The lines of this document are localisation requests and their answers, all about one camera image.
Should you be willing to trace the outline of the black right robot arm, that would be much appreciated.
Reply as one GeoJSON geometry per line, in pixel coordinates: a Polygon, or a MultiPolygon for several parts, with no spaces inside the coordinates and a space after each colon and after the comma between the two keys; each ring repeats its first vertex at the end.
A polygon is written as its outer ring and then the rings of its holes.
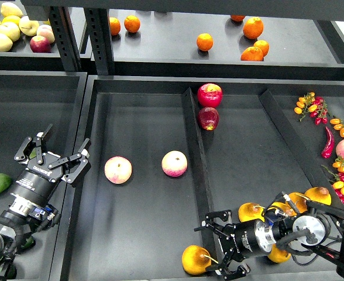
{"type": "Polygon", "coordinates": [[[206,268],[225,280],[245,277],[249,267],[245,259],[266,256],[275,246],[293,256],[315,254],[336,265],[344,279],[344,210],[314,200],[307,200],[307,210],[300,211],[286,193],[279,193],[296,215],[288,215],[274,203],[266,208],[248,204],[250,220],[232,222],[231,210],[211,211],[207,198],[197,200],[201,226],[217,235],[223,253],[219,262],[206,268]]]}

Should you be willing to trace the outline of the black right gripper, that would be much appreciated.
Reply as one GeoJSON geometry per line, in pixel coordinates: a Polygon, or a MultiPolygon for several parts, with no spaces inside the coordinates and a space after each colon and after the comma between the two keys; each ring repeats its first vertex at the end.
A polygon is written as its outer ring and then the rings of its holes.
{"type": "Polygon", "coordinates": [[[224,254],[218,263],[205,268],[206,272],[216,273],[223,280],[235,280],[246,277],[250,273],[250,266],[244,261],[245,249],[240,245],[240,224],[232,222],[232,210],[213,211],[204,215],[195,232],[211,230],[218,236],[218,241],[224,254]]]}

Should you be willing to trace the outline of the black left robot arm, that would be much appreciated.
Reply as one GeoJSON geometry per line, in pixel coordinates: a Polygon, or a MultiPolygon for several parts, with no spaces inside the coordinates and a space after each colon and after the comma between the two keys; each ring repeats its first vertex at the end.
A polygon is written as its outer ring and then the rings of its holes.
{"type": "Polygon", "coordinates": [[[25,168],[11,184],[13,203],[0,214],[0,280],[16,276],[13,262],[34,244],[33,234],[59,224],[61,215],[49,203],[58,185],[63,181],[76,187],[91,167],[90,139],[71,156],[62,157],[47,150],[50,129],[26,137],[14,155],[25,168]]]}

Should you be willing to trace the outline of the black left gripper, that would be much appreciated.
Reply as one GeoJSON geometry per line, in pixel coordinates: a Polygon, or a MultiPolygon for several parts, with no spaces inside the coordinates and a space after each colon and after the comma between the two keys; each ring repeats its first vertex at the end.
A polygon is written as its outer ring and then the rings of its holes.
{"type": "Polygon", "coordinates": [[[27,164],[26,170],[34,173],[51,183],[65,181],[73,187],[77,187],[91,168],[88,160],[88,152],[91,146],[90,138],[86,138],[77,152],[71,156],[58,157],[52,152],[47,152],[46,144],[51,137],[53,124],[49,124],[43,132],[35,137],[25,137],[13,159],[27,164]],[[36,157],[30,157],[35,151],[36,157]]]}

